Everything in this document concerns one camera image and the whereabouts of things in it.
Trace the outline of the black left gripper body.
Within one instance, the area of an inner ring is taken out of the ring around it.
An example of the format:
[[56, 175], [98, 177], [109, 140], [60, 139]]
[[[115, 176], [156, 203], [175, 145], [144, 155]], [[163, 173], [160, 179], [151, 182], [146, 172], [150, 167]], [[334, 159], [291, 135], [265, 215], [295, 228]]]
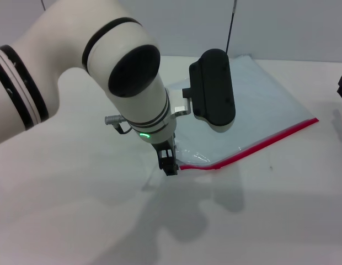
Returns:
[[175, 159], [175, 134], [173, 134], [166, 141], [152, 144], [153, 148], [156, 150], [158, 159], [171, 157]]

